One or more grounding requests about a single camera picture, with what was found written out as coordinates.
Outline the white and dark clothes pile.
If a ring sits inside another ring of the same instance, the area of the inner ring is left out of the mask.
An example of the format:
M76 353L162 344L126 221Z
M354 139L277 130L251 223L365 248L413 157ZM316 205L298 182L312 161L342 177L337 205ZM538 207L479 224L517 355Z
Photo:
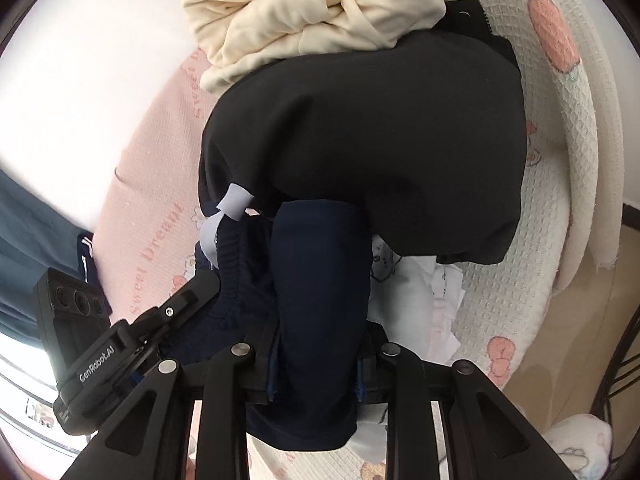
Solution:
M368 320L421 360L447 364L460 347L452 332L465 296L463 272L434 257L401 257L372 240Z

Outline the cream folded garment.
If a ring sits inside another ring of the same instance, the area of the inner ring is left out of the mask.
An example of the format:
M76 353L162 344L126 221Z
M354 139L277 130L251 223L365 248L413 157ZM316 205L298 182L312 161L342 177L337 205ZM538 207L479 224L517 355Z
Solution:
M343 51L390 49L434 27L445 0L183 0L209 69L203 90L221 94L274 61Z

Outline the navy striped garment on sofa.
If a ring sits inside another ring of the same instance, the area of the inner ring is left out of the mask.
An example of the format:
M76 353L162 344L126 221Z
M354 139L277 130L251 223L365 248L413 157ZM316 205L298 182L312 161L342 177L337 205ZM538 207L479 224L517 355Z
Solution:
M86 283L99 286L99 273L93 257L93 234L81 231L77 239L79 272Z

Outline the navy shorts white stripes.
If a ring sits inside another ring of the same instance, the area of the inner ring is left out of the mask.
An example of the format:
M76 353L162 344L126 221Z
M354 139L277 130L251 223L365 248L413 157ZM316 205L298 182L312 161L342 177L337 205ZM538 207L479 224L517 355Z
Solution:
M202 225L200 269L219 296L160 346L181 364L205 361L279 319L269 395L246 412L248 432L282 451L341 448L357 426L357 359L367 323L372 240L367 217L333 200L299 200Z

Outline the black folded garment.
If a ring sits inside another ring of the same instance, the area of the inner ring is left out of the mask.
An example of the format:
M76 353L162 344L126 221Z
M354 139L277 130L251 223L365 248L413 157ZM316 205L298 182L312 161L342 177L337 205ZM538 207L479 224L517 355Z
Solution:
M296 200L362 207L402 256L503 260L521 218L521 72L477 0L374 52L267 65L220 97L202 137L206 214L238 186L272 214Z

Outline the black metal chair frame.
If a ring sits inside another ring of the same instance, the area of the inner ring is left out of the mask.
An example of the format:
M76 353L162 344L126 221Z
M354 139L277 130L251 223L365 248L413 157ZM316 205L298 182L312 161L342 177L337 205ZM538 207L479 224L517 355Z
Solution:
M639 352L631 354L631 347L639 340L639 310L634 312L620 337L608 367L600 381L590 408L590 414L614 426L613 400L622 393L633 389L639 383ZM625 448L615 456L608 452L610 464L605 479L639 478L639 431Z

